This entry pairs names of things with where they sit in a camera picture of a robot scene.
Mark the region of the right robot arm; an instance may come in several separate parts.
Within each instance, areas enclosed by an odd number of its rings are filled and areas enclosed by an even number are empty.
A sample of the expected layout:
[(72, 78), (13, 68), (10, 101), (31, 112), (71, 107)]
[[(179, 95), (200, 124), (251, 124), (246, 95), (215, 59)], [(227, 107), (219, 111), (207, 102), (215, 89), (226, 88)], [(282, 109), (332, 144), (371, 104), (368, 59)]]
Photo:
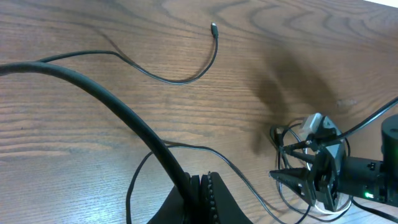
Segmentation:
[(322, 141), (322, 137), (337, 137), (340, 130), (332, 120), (320, 113), (305, 119), (299, 134), (304, 142), (299, 147), (310, 148), (312, 155), (281, 147), (285, 153), (310, 163), (311, 168), (273, 170), (273, 179), (294, 191), (313, 206), (321, 202), (332, 212), (337, 210), (340, 194), (397, 206), (397, 116), (381, 124), (383, 159), (381, 161), (346, 155), (343, 140)]

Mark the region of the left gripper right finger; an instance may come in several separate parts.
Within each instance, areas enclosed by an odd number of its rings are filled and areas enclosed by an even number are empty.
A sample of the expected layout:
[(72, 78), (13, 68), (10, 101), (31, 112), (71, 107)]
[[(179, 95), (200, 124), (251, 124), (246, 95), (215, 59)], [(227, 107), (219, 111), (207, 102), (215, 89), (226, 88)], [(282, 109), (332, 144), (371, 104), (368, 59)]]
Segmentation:
[(205, 176), (205, 211), (210, 224), (252, 224), (217, 172)]

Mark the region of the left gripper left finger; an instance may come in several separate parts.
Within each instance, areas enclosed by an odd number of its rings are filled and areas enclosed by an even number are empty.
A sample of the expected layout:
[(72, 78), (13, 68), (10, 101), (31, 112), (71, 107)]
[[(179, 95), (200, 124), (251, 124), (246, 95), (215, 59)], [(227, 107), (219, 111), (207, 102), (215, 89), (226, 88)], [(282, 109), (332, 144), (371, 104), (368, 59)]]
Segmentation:
[(190, 179), (190, 186), (196, 205), (191, 207), (180, 195), (176, 187), (173, 187), (167, 198), (147, 222), (148, 224), (200, 224), (205, 223), (204, 207), (201, 199), (201, 176), (193, 175)]

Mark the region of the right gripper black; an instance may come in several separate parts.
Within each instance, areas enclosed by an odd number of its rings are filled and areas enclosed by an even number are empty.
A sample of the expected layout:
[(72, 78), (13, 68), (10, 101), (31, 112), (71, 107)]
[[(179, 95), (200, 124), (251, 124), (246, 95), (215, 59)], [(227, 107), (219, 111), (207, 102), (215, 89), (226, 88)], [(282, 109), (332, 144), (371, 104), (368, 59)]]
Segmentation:
[(317, 130), (307, 138), (315, 156), (299, 152), (308, 147), (305, 141), (281, 147), (286, 154), (312, 164), (311, 171), (306, 168), (281, 169), (272, 170), (269, 175), (310, 206), (318, 200), (327, 210), (335, 212), (340, 196), (338, 176), (345, 158), (344, 142), (338, 137), (340, 134), (331, 119), (324, 116)]

